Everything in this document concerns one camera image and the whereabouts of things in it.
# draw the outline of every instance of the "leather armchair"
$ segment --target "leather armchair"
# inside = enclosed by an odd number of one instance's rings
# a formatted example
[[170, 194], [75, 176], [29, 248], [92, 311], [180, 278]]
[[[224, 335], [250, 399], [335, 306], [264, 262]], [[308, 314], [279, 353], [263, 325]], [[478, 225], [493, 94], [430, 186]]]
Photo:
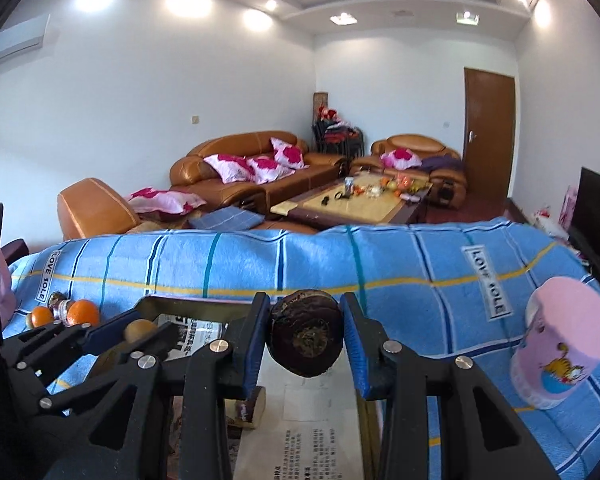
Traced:
[[[264, 204], [264, 192], [260, 197]], [[204, 214], [204, 211], [196, 210], [192, 214], [196, 213]], [[58, 219], [65, 240], [188, 227], [186, 218], [170, 224], [142, 221], [124, 198], [97, 178], [85, 178], [59, 193]], [[286, 229], [304, 234], [317, 232], [311, 227], [286, 221], [263, 222], [254, 229]]]
[[[272, 156], [271, 137], [298, 146], [309, 165], [275, 182], [223, 184], [203, 159], [216, 153], [237, 156]], [[235, 134], [207, 140], [178, 160], [170, 171], [171, 189], [196, 193], [213, 208], [238, 205], [267, 214], [272, 205], [336, 180], [346, 159], [341, 155], [308, 152], [307, 143], [289, 132], [267, 131]]]
[[352, 161], [350, 174], [355, 174], [360, 170], [372, 170], [388, 175], [401, 173], [413, 178], [429, 180], [433, 184], [429, 195], [431, 203], [454, 209], [458, 209], [462, 205], [467, 190], [466, 177], [463, 171], [440, 169], [427, 173], [417, 168], [404, 171], [385, 168], [380, 160], [380, 155], [396, 148], [408, 148], [423, 160], [430, 156], [442, 155], [450, 155], [456, 159], [461, 158], [456, 150], [445, 146], [436, 139], [418, 134], [401, 134], [374, 142], [371, 145], [371, 155], [361, 156]]

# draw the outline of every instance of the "coffee table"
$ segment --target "coffee table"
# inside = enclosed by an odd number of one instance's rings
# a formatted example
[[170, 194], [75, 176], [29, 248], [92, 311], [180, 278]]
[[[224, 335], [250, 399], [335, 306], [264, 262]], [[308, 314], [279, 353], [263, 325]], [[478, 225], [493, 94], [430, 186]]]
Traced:
[[[379, 184], [382, 178], [377, 173], [360, 173], [355, 178], [358, 186]], [[290, 200], [270, 208], [274, 214], [289, 220], [310, 225], [317, 229], [328, 229], [345, 224], [414, 224], [425, 221], [426, 196], [430, 188], [417, 193], [419, 203], [405, 202], [392, 192], [382, 193], [378, 198], [367, 194], [352, 196], [348, 200], [336, 200], [335, 194], [344, 191], [344, 179], [302, 193]], [[328, 196], [327, 205], [322, 199]]]

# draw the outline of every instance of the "purple cloth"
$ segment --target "purple cloth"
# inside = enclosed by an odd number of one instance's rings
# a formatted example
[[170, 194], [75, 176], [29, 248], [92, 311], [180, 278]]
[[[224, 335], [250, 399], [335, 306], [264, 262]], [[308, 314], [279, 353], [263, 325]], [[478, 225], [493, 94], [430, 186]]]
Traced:
[[427, 173], [435, 170], [462, 171], [462, 160], [451, 155], [428, 156], [422, 159], [422, 165], [418, 169]]

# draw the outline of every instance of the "pink cup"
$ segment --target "pink cup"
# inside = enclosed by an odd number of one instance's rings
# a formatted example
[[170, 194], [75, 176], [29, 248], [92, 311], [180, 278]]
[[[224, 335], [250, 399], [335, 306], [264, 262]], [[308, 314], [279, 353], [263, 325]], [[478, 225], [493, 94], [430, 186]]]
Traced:
[[600, 295], [559, 276], [534, 291], [527, 309], [536, 313], [511, 359], [511, 381], [522, 399], [548, 410], [600, 363]]

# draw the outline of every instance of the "newspaper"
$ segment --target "newspaper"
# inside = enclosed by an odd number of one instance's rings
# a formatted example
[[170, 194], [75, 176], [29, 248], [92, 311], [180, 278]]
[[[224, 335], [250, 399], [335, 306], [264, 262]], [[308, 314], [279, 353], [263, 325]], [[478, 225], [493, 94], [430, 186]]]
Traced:
[[157, 319], [158, 326], [171, 321], [178, 326], [178, 342], [170, 350], [167, 361], [188, 357], [199, 348], [222, 337], [224, 324], [213, 321], [200, 321], [190, 317], [174, 316], [173, 314], [160, 314]]
[[244, 430], [235, 480], [363, 480], [358, 409], [346, 352], [305, 379], [264, 349], [258, 384], [267, 404], [257, 430]]

